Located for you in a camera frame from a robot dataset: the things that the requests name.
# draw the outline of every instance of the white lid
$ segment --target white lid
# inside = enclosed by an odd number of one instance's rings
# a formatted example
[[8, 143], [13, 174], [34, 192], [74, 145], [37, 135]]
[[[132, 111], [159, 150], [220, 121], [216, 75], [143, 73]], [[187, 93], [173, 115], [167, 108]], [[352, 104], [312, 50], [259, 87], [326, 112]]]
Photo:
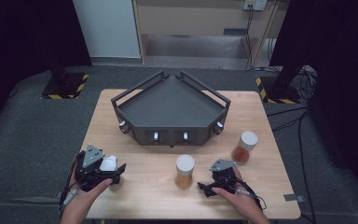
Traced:
[[194, 159], [190, 155], [181, 155], [176, 160], [176, 170], [181, 175], [191, 175], [194, 165]]
[[244, 132], [241, 135], [240, 145], [241, 147], [252, 150], [258, 142], [258, 137], [255, 133]]
[[116, 170], [116, 156], [110, 156], [103, 159], [100, 169], [102, 171], [115, 171]]

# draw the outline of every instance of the gray floor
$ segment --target gray floor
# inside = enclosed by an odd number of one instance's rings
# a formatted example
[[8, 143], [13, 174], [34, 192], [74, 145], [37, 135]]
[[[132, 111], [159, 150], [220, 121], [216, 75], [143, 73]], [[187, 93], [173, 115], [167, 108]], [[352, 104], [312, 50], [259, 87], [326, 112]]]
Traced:
[[[222, 40], [222, 48], [211, 49], [215, 38], [189, 38], [191, 42], [172, 44], [164, 41], [183, 41], [182, 36], [156, 38], [145, 64], [115, 63], [96, 64], [92, 67], [67, 68], [90, 75], [85, 89], [76, 100], [41, 100], [40, 92], [47, 84], [50, 73], [42, 73], [20, 82], [7, 100], [0, 115], [0, 223], [57, 223], [56, 204], [29, 204], [13, 202], [13, 198], [51, 198], [62, 189], [70, 162], [78, 152], [88, 129], [93, 108], [103, 89], [128, 88], [160, 69], [177, 74], [185, 69], [216, 90], [258, 91], [255, 79], [275, 76], [270, 72], [244, 71], [246, 58], [240, 54], [242, 46], [234, 39]], [[197, 53], [183, 53], [186, 48], [199, 43]], [[207, 54], [202, 54], [204, 46]], [[268, 65], [267, 54], [258, 66]], [[298, 87], [300, 77], [294, 80]], [[267, 114], [306, 105], [264, 104]], [[272, 129], [298, 118], [303, 111], [294, 111], [268, 117]], [[293, 127], [274, 132], [282, 159], [295, 194], [306, 198], [300, 203], [301, 212], [310, 217], [310, 198], [317, 223], [358, 223], [358, 181], [350, 170], [338, 169], [329, 160], [312, 119], [302, 121], [301, 140], [304, 165], [310, 187], [307, 194], [301, 170], [301, 152], [298, 143], [298, 123]], [[105, 223], [183, 223], [184, 221], [156, 220], [106, 220]], [[223, 224], [222, 221], [191, 221], [187, 223]], [[278, 223], [309, 223], [297, 220], [279, 220]]]

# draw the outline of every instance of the glass jar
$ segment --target glass jar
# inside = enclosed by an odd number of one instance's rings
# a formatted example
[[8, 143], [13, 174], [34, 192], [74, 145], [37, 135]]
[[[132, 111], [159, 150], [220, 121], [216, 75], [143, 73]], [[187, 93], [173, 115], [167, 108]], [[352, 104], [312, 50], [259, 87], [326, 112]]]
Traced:
[[194, 170], [194, 159], [190, 155], [181, 155], [176, 160], [176, 186], [180, 189], [187, 189], [191, 186]]
[[239, 165], [244, 165], [251, 157], [251, 151], [258, 142], [258, 137], [255, 133], [244, 132], [241, 135], [240, 141], [231, 152], [231, 158]]

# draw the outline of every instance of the human hand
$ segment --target human hand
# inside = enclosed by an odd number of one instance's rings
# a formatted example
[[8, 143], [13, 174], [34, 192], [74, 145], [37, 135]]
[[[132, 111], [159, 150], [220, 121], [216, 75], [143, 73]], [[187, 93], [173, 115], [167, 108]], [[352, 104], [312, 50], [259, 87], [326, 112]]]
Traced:
[[[237, 167], [233, 167], [235, 176], [242, 180], [242, 176]], [[237, 184], [236, 189], [244, 189], [245, 188], [241, 184]], [[229, 203], [231, 203], [235, 210], [239, 212], [244, 217], [248, 218], [253, 224], [265, 224], [270, 223], [267, 217], [263, 214], [260, 208], [255, 203], [255, 200], [252, 197], [247, 195], [243, 195], [241, 193], [235, 192], [235, 194], [231, 194], [227, 192], [225, 189], [221, 188], [212, 188], [212, 190], [225, 198]]]
[[87, 213], [89, 212], [92, 204], [97, 199], [97, 197], [104, 192], [113, 180], [108, 178], [98, 184], [94, 189], [86, 192], [80, 188], [75, 180], [75, 172], [72, 173], [70, 185], [72, 186], [66, 197], [71, 194], [74, 189], [77, 189], [77, 192], [74, 198], [64, 207], [61, 224], [76, 224], [82, 223], [86, 218]]

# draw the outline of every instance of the black and yellow hazard tape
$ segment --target black and yellow hazard tape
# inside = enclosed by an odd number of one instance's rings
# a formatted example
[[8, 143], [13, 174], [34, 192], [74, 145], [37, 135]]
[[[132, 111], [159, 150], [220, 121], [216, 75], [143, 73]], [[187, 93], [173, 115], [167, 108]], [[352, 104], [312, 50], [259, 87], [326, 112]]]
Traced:
[[81, 81], [78, 83], [77, 91], [74, 94], [59, 94], [59, 93], [52, 93], [52, 94], [42, 94], [42, 99], [53, 99], [53, 100], [61, 100], [61, 99], [75, 99], [77, 98], [80, 93], [84, 89], [84, 85], [86, 84], [89, 75], [84, 75]]
[[297, 99], [270, 99], [269, 96], [267, 95], [266, 89], [264, 88], [263, 83], [261, 82], [261, 79], [258, 78], [255, 80], [255, 82], [257, 83], [257, 87], [260, 90], [260, 97], [261, 100], [264, 103], [272, 103], [272, 104], [301, 104], [300, 100]]

